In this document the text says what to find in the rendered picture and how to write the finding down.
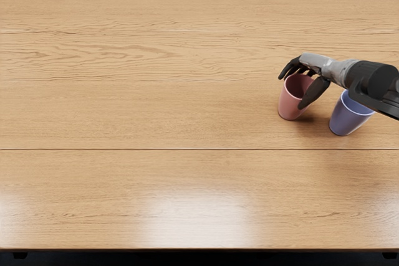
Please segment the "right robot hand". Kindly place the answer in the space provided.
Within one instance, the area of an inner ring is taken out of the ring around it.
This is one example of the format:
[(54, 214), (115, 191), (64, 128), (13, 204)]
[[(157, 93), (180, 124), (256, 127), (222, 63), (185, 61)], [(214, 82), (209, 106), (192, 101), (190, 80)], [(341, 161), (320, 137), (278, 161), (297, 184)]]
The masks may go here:
[(304, 109), (316, 101), (334, 83), (342, 88), (347, 88), (345, 78), (349, 70), (360, 62), (357, 59), (335, 60), (330, 57), (304, 52), (292, 59), (280, 72), (278, 79), (286, 80), (292, 74), (303, 74), (317, 78), (311, 83), (302, 96), (297, 108)]

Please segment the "pink cup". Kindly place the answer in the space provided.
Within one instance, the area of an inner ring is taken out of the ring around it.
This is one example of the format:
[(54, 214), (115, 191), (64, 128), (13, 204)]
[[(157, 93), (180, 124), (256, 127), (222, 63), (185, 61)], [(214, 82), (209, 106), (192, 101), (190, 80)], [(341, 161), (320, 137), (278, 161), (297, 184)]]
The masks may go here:
[(304, 74), (292, 74), (285, 79), (278, 103), (281, 118), (295, 120), (308, 109), (309, 106), (301, 110), (297, 106), (313, 81), (313, 78)]

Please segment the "lavender blue cup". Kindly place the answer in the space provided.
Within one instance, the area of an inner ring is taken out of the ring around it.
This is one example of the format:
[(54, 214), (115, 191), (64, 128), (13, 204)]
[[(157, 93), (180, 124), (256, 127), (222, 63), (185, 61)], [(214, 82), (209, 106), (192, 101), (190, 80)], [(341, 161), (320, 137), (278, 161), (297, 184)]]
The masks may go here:
[(344, 90), (333, 109), (329, 128), (338, 136), (347, 136), (359, 129), (374, 113), (373, 110), (352, 100), (349, 91)]

